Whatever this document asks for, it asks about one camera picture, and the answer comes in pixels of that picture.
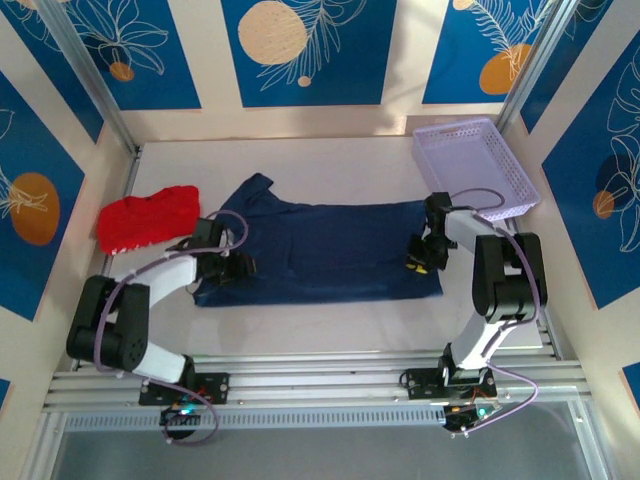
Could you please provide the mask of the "blue panel white line leaves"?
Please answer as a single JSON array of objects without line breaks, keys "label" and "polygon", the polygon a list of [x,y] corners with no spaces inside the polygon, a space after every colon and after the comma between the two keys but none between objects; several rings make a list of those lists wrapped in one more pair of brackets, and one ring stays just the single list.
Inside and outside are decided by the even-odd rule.
[{"label": "blue panel white line leaves", "polygon": [[0,69],[25,87],[56,92],[95,144],[104,120],[37,10],[0,0]]},{"label": "blue panel white line leaves", "polygon": [[640,0],[578,0],[520,110],[535,139],[581,115],[595,137],[640,139]]}]

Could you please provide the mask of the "lavender perforated plastic basket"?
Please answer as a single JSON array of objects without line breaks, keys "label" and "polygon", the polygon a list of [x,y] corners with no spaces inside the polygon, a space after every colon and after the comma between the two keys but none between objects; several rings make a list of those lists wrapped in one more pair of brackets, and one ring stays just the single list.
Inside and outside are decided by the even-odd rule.
[{"label": "lavender perforated plastic basket", "polygon": [[488,118],[417,128],[412,156],[430,192],[446,192],[489,221],[522,216],[541,201]]}]

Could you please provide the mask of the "aluminium mounting rail frame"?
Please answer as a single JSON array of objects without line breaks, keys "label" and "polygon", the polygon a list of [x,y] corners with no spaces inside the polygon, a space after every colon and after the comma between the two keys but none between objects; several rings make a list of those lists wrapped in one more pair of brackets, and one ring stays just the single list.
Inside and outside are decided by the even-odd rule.
[{"label": "aluminium mounting rail frame", "polygon": [[[407,369],[433,367],[435,351],[201,356],[199,372],[230,376],[230,408],[379,406],[405,404],[408,393],[399,377]],[[493,358],[503,369],[535,381],[542,396],[566,392],[591,394],[576,360],[560,360],[550,347],[505,350]],[[46,413],[135,409],[141,383],[135,378],[101,374],[88,364],[56,372],[45,396]]]}]

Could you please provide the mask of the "blue panel dark orange circles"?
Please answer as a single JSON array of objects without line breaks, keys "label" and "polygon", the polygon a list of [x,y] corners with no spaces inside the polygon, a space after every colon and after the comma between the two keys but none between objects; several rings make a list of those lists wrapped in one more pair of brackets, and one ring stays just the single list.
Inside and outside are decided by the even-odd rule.
[{"label": "blue panel dark orange circles", "polygon": [[640,287],[640,37],[543,163],[595,304]]}]

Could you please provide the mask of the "blue panel orange oval flower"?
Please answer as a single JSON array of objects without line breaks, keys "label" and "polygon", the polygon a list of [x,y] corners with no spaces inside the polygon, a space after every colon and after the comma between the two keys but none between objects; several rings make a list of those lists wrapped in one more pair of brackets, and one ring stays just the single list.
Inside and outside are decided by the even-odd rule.
[{"label": "blue panel orange oval flower", "polygon": [[33,321],[84,172],[0,72],[0,307]]}]

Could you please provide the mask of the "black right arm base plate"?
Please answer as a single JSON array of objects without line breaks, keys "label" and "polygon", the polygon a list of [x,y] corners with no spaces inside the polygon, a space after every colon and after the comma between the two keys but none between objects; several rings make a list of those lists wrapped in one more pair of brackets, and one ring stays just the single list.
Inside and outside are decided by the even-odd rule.
[{"label": "black right arm base plate", "polygon": [[410,400],[471,400],[496,398],[493,371],[460,370],[455,374],[439,368],[407,369],[399,377],[399,385],[408,391]]}]

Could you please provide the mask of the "aluminium corner post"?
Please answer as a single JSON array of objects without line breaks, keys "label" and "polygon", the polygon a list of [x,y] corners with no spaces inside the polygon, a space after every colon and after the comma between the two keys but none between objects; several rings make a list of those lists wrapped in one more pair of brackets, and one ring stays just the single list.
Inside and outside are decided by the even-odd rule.
[{"label": "aluminium corner post", "polygon": [[140,147],[128,129],[111,91],[66,14],[64,7],[57,0],[34,0],[34,4],[45,26],[97,111],[127,153],[133,159],[136,159]]},{"label": "aluminium corner post", "polygon": [[524,101],[530,95],[573,14],[576,2],[577,0],[551,1],[550,11],[495,122],[495,126],[501,134],[508,130],[518,116]]}]

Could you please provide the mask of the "blue panel orange circle fern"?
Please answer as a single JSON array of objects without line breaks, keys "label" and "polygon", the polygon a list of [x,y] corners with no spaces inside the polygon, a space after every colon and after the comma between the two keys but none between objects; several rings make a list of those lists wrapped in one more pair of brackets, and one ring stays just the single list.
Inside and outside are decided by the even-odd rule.
[{"label": "blue panel orange circle fern", "polygon": [[556,0],[450,0],[422,103],[502,102]]}]

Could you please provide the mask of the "blue panel small orange circle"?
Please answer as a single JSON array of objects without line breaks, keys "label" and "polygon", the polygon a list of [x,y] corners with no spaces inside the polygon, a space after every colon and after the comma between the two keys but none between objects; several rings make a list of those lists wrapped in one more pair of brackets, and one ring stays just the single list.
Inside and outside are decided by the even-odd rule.
[{"label": "blue panel small orange circle", "polygon": [[201,107],[167,0],[70,0],[65,10],[120,109]]}]

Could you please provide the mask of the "navy blue printed t-shirt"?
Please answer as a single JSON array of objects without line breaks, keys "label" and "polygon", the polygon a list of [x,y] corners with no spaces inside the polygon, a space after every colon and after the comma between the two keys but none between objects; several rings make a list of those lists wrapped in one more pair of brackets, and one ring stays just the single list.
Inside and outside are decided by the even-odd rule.
[{"label": "navy blue printed t-shirt", "polygon": [[256,273],[235,284],[193,294],[198,307],[318,304],[439,296],[436,273],[408,269],[412,234],[424,228],[420,200],[371,205],[309,205],[279,199],[272,180],[256,173],[224,210],[249,225],[239,248]]}]

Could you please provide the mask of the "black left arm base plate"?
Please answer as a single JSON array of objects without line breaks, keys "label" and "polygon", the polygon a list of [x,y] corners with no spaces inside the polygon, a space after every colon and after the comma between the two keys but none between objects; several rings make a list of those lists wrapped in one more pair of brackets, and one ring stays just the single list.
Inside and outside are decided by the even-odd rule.
[{"label": "black left arm base plate", "polygon": [[227,403],[229,393],[229,378],[228,373],[195,373],[191,380],[183,384],[190,393],[182,393],[166,386],[150,383],[141,388],[138,404],[164,407],[200,405],[201,401],[193,396],[193,393],[196,393],[213,405],[224,405]]}]

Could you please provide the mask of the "aluminium side rail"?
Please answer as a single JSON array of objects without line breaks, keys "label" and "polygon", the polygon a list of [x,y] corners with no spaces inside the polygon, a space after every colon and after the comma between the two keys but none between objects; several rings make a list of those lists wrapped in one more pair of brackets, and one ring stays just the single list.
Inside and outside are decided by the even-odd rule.
[{"label": "aluminium side rail", "polygon": [[556,333],[545,307],[541,308],[535,323],[513,329],[494,356],[504,366],[548,363],[561,358]]},{"label": "aluminium side rail", "polygon": [[[127,171],[125,183],[122,186],[122,188],[119,190],[118,194],[115,197],[110,199],[110,202],[119,200],[131,194],[135,184],[143,149],[144,149],[143,146],[138,146],[136,148],[135,156],[131,160],[129,169]],[[112,257],[110,255],[104,254],[100,249],[97,249],[90,262],[88,275],[95,274],[95,273],[109,274],[112,268],[112,264],[113,264]]]}]

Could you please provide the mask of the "blue panel cream circle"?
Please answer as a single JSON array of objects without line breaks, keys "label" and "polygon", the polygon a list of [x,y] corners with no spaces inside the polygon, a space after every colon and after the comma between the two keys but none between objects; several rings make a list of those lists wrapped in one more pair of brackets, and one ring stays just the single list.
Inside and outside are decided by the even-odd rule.
[{"label": "blue panel cream circle", "polygon": [[397,0],[221,0],[245,108],[377,105]]}]

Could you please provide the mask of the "red folded t-shirt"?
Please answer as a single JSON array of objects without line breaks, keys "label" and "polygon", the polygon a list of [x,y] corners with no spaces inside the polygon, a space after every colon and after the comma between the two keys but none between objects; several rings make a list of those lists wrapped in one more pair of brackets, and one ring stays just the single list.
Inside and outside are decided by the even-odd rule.
[{"label": "red folded t-shirt", "polygon": [[97,219],[101,251],[116,255],[190,235],[200,217],[199,189],[164,188],[147,197],[127,196],[105,206]]}]

